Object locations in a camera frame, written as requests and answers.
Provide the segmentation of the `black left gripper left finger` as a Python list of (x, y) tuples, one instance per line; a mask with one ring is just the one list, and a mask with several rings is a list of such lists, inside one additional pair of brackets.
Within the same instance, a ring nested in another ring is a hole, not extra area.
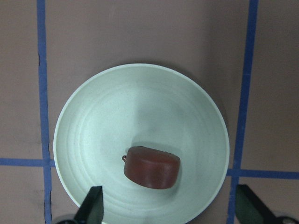
[(100, 224), (104, 216), (103, 191), (101, 186), (91, 187), (74, 216), (77, 224)]

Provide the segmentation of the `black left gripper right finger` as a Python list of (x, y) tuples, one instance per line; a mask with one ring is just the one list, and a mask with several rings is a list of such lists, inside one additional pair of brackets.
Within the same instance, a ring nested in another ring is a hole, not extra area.
[(282, 224), (286, 216), (275, 216), (246, 184), (236, 187), (235, 215), (241, 224)]

